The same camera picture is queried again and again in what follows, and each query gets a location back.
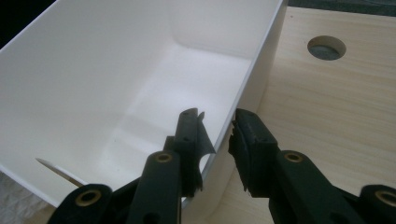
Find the light wood panel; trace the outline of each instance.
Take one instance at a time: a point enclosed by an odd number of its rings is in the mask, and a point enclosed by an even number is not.
[[[313,57],[319,35],[341,39],[345,56]],[[280,148],[303,152],[335,186],[396,188],[396,18],[289,7],[258,114]],[[236,170],[208,222],[273,223]]]

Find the white container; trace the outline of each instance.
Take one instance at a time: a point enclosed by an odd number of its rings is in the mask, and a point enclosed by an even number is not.
[[[37,159],[118,189],[197,107],[218,151],[202,162],[205,191],[221,194],[233,112],[258,106],[284,11],[282,0],[58,0],[0,50],[1,171],[55,206],[76,186]]]

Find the wooden table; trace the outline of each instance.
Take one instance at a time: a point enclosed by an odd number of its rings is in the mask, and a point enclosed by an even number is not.
[[[319,35],[342,40],[345,56],[313,57]],[[258,114],[281,149],[303,152],[335,186],[396,188],[396,18],[289,7]],[[207,221],[273,223],[236,170]]]

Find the white surface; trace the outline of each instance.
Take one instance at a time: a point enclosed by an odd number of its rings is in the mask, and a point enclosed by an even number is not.
[[[278,8],[57,1],[0,51],[0,169],[55,206],[75,186],[35,158],[117,189],[190,107],[218,149]]]

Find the screw hole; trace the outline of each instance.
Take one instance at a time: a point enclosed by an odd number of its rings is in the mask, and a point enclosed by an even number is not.
[[[285,155],[285,159],[292,162],[301,162],[303,161],[303,157],[297,153],[290,152]]]
[[[143,223],[144,224],[158,224],[158,223],[160,223],[160,219],[161,219],[161,217],[157,213],[147,213],[143,217]]]
[[[96,203],[102,197],[102,193],[98,189],[89,189],[80,193],[76,198],[76,205],[80,207],[89,206]]]
[[[169,162],[170,160],[172,160],[172,156],[167,153],[160,154],[156,157],[157,162]]]
[[[342,58],[347,52],[347,47],[338,38],[321,35],[308,42],[308,51],[316,58],[333,61]]]
[[[378,190],[375,192],[375,196],[379,201],[392,207],[396,207],[396,194],[386,190]]]

